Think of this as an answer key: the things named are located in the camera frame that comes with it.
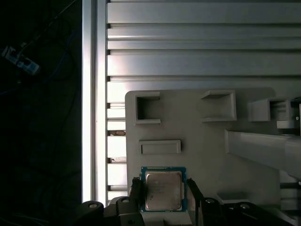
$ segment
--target metal frame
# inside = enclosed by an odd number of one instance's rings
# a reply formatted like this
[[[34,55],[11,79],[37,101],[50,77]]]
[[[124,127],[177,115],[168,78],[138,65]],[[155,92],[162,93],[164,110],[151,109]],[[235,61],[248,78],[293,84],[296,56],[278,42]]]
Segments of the metal frame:
[[[94,164],[92,153],[94,147],[93,130],[93,96],[92,82],[94,77],[93,62],[93,1],[86,0],[82,3],[82,201],[86,202],[95,198]]]
[[[284,96],[298,96],[300,54],[285,50],[301,49],[301,29],[284,25],[301,22],[300,3],[82,4],[83,201],[106,205],[126,193],[127,165],[108,164],[108,158],[126,157],[125,137],[110,137],[108,143],[107,133],[126,129],[128,91],[275,87]]]
[[[107,200],[106,0],[82,3],[82,201]]]

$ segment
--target dark background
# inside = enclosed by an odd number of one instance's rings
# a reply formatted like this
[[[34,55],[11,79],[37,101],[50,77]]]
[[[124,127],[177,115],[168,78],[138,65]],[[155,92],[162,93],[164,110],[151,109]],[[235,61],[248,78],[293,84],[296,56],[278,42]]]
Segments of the dark background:
[[[42,32],[70,2],[1,3],[0,49],[42,35],[23,52],[39,74],[0,57],[0,225],[39,225],[16,214],[49,221],[81,202],[81,1]]]

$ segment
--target rectangular slot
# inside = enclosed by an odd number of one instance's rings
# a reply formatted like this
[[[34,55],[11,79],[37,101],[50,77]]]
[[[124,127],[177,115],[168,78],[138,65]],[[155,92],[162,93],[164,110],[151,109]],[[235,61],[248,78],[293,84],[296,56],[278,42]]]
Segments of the rectangular slot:
[[[180,140],[139,141],[141,154],[177,154],[181,153]]]
[[[285,101],[270,101],[270,118],[276,121],[283,121],[288,120],[287,118],[287,104],[288,102]]]
[[[249,121],[287,121],[290,115],[289,99],[267,98],[248,104]]]
[[[202,122],[236,120],[234,90],[209,90],[200,99],[206,102],[206,110],[202,109]]]
[[[135,96],[135,124],[160,124],[160,93],[141,92]]]

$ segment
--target screw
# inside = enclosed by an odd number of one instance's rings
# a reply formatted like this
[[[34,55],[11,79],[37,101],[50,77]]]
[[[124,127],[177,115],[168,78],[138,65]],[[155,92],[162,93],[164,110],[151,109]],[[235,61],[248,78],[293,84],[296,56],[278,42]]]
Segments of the screw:
[[[240,207],[243,208],[244,210],[247,210],[250,208],[247,204],[240,204]]]
[[[90,204],[89,207],[90,208],[95,208],[95,207],[97,207],[97,204]]]
[[[207,203],[214,203],[214,200],[213,199],[206,199],[206,202]]]

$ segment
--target cpu processor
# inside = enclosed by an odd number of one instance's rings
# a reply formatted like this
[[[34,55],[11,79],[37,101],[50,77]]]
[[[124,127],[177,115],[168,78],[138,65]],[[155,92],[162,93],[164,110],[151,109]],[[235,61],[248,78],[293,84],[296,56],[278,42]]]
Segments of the cpu processor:
[[[142,167],[145,203],[142,211],[186,211],[185,167]]]

